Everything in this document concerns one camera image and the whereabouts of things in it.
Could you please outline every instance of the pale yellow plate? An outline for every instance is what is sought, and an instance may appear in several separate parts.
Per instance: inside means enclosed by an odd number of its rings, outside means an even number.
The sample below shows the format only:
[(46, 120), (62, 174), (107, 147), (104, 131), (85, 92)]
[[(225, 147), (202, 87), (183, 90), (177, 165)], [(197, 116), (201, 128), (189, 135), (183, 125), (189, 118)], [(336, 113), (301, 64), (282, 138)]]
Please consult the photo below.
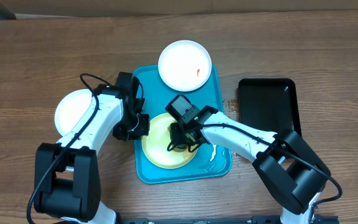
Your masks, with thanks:
[(188, 152), (188, 150), (172, 150), (167, 151), (167, 147), (171, 141), (168, 127), (175, 123), (176, 120), (169, 113), (164, 113), (156, 116), (150, 121), (150, 131), (148, 136), (142, 138), (142, 148), (146, 157), (154, 165), (174, 169), (186, 165), (194, 155), (195, 152)]

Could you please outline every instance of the blue tray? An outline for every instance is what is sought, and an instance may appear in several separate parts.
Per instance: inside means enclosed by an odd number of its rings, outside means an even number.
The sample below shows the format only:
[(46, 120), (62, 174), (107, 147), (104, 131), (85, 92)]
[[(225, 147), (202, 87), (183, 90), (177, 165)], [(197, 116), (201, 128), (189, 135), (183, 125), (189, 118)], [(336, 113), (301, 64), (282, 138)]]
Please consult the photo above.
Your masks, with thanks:
[[(209, 105), (224, 112), (218, 73), (214, 65), (208, 81), (201, 88), (190, 92), (180, 92), (168, 87), (160, 78), (157, 65), (140, 67), (134, 71), (134, 75), (143, 84), (144, 98), (146, 99), (143, 113), (149, 114), (150, 119), (166, 113), (165, 107), (177, 94), (187, 96), (191, 103), (199, 109)], [(137, 97), (140, 97), (140, 90), (137, 93)], [(160, 184), (219, 177), (227, 174), (232, 166), (230, 150), (222, 146), (216, 146), (216, 154), (212, 159), (213, 151), (212, 145), (203, 144), (194, 158), (183, 167), (164, 169), (155, 166), (146, 158), (142, 149), (142, 141), (136, 140), (135, 162), (137, 176), (147, 184)]]

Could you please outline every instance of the robotic arm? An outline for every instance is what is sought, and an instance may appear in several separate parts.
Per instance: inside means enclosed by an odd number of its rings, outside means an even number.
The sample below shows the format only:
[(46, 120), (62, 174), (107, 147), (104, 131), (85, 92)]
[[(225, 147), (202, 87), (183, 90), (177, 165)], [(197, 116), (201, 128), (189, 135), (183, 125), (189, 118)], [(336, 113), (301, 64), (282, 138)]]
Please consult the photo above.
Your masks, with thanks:
[[(144, 99), (135, 98), (139, 80), (131, 73), (120, 73), (114, 86), (100, 85), (93, 90), (99, 99), (96, 116), (70, 146), (59, 166), (41, 183), (34, 199), (35, 210), (78, 223), (114, 224), (116, 214), (100, 202), (101, 186), (96, 156), (112, 130), (126, 141), (149, 133), (149, 116), (141, 114)], [(75, 138), (94, 113), (96, 98), (76, 126), (56, 144), (41, 144), (35, 157), (35, 186), (63, 147)], [(170, 126), (173, 147), (214, 144), (224, 146), (252, 162), (275, 200), (283, 206), (284, 224), (309, 223), (314, 203), (331, 178), (329, 169), (294, 131), (261, 131), (229, 119), (210, 106), (199, 110), (185, 96), (176, 96), (165, 108), (178, 122)], [(285, 170), (280, 164), (288, 155), (296, 160)], [(73, 180), (59, 179), (55, 172), (74, 171)]]

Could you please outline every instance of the table surface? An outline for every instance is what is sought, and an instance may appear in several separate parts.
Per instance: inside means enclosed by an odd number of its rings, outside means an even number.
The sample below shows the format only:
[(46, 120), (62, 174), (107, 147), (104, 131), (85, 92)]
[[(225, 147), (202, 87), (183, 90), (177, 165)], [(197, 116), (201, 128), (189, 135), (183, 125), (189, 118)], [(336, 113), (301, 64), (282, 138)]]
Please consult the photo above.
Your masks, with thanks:
[[(358, 11), (0, 21), (0, 223), (25, 223), (35, 151), (60, 138), (54, 111), (65, 95), (84, 88), (79, 74), (114, 82), (119, 71), (156, 64), (180, 39), (209, 51), (232, 119), (239, 115), (240, 79), (296, 83), (303, 136), (344, 189), (343, 198), (317, 213), (358, 223)], [(98, 156), (102, 201), (124, 218), (281, 213), (239, 156), (224, 177), (158, 185), (139, 180), (134, 159), (133, 142), (112, 136)], [(334, 194), (328, 184), (322, 197)]]

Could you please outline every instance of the wood grain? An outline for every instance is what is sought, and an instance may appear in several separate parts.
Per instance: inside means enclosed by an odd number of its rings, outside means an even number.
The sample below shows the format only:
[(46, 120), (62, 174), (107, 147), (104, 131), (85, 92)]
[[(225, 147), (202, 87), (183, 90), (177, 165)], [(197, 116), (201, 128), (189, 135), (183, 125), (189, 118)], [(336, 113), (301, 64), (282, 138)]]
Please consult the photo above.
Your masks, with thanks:
[[(208, 49), (233, 119), (239, 117), (241, 78), (296, 83), (304, 138), (344, 189), (343, 198), (317, 212), (358, 223), (358, 11), (0, 21), (0, 223), (25, 223), (35, 151), (60, 137), (54, 109), (83, 88), (79, 74), (113, 82), (119, 71), (156, 64), (164, 47), (180, 39)], [(138, 179), (132, 142), (109, 136), (98, 161), (102, 200), (123, 217), (281, 212), (251, 163), (239, 156), (224, 177), (159, 185)], [(322, 197), (335, 193), (328, 184)], [(52, 222), (43, 214), (33, 217)]]

